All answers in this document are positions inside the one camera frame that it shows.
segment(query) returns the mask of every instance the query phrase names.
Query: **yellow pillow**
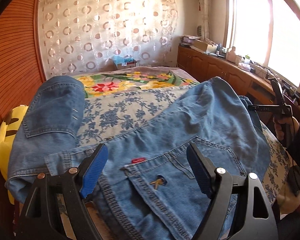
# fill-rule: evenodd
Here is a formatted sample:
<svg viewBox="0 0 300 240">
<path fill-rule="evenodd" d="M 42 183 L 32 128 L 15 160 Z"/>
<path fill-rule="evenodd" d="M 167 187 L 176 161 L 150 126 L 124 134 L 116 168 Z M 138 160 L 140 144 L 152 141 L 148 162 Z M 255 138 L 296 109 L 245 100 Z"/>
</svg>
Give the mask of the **yellow pillow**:
<svg viewBox="0 0 300 240">
<path fill-rule="evenodd" d="M 0 126 L 0 171 L 5 180 L 7 180 L 12 143 L 27 110 L 28 106 L 25 105 L 14 108 L 9 123 L 2 122 Z M 14 198 L 9 191 L 8 196 L 11 204 L 14 204 Z"/>
</svg>

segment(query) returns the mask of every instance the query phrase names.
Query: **bottle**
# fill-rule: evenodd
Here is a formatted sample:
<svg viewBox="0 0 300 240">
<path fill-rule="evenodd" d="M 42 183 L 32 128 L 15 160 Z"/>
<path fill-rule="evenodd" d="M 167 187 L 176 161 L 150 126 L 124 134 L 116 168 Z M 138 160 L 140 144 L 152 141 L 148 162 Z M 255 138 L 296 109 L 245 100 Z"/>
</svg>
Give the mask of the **bottle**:
<svg viewBox="0 0 300 240">
<path fill-rule="evenodd" d="M 245 64 L 249 64 L 250 63 L 250 57 L 248 56 L 248 54 L 245 55 L 245 57 L 244 57 L 244 63 Z"/>
<path fill-rule="evenodd" d="M 218 45 L 218 47 L 217 47 L 217 51 L 219 51 L 219 52 L 221 52 L 221 51 L 222 51 L 222 45 L 221 45 L 221 43 Z"/>
<path fill-rule="evenodd" d="M 231 48 L 231 50 L 227 52 L 226 60 L 229 60 L 229 61 L 235 63 L 236 57 L 237 57 L 237 55 L 236 55 L 236 53 L 235 53 L 235 47 L 233 46 L 233 47 Z"/>
</svg>

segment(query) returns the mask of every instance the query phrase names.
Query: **hand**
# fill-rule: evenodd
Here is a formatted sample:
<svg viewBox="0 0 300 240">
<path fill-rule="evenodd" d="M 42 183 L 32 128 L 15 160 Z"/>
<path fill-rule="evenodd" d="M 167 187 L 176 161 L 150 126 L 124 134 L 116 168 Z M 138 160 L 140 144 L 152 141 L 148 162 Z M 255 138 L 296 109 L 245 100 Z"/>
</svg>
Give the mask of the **hand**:
<svg viewBox="0 0 300 240">
<path fill-rule="evenodd" d="M 297 119 L 295 119 L 294 117 L 283 117 L 281 119 L 277 119 L 275 117 L 273 117 L 273 122 L 274 122 L 274 129 L 275 129 L 275 133 L 277 134 L 277 138 L 279 141 L 283 140 L 284 137 L 284 133 L 282 131 L 282 124 L 288 124 L 290 125 L 290 130 L 291 130 L 291 134 L 293 136 L 296 135 L 296 133 L 299 130 L 300 124 L 297 121 Z"/>
</svg>

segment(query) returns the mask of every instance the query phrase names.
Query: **pink flower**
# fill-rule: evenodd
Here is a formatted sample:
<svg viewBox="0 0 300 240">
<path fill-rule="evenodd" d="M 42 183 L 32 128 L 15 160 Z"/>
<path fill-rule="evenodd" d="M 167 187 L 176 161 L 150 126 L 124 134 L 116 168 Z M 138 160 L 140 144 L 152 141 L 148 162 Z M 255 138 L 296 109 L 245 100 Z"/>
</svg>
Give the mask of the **pink flower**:
<svg viewBox="0 0 300 240">
<path fill-rule="evenodd" d="M 112 91 L 113 89 L 118 89 L 119 87 L 116 86 L 117 84 L 105 83 L 105 84 L 97 84 L 96 86 L 91 87 L 95 92 L 103 92 L 103 91 Z"/>
</svg>

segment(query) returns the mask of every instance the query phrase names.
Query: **blue floral bedsheet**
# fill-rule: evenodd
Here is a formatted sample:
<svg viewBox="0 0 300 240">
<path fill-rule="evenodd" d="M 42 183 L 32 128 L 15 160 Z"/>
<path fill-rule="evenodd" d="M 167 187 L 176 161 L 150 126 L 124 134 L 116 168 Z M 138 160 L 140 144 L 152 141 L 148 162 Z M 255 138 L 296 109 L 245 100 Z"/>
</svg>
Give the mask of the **blue floral bedsheet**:
<svg viewBox="0 0 300 240">
<path fill-rule="evenodd" d="M 166 109 L 190 87 L 192 86 L 166 87 L 87 98 L 83 121 L 78 131 L 78 146 L 96 144 L 143 125 Z M 263 123 L 261 125 L 271 154 L 271 163 L 262 184 L 269 201 L 273 204 L 287 178 L 290 160 L 276 137 Z M 66 234 L 72 238 L 74 235 L 63 198 L 58 197 L 58 199 Z M 114 239 L 97 215 L 97 211 L 93 208 L 88 210 L 103 239 Z"/>
</svg>

